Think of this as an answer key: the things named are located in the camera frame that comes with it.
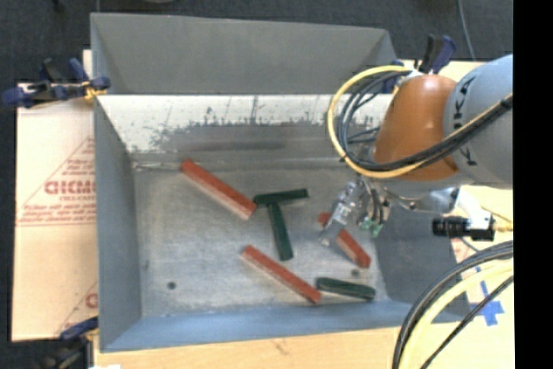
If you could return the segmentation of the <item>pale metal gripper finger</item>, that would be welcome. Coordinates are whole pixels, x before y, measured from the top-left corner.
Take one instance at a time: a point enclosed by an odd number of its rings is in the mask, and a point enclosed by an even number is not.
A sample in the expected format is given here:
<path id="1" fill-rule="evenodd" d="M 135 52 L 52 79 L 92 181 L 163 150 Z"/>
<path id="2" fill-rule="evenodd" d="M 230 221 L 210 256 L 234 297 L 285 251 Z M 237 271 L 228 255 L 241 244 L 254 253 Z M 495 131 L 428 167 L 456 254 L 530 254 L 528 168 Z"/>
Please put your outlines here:
<path id="1" fill-rule="evenodd" d="M 338 204 L 333 210 L 332 216 L 329 220 L 330 243 L 334 242 L 340 232 L 346 227 L 350 219 L 351 212 L 351 208 L 344 204 Z"/>
<path id="2" fill-rule="evenodd" d="M 341 231 L 341 221 L 337 210 L 320 213 L 319 224 L 322 229 L 319 240 L 323 245 L 330 245 L 336 240 Z"/>

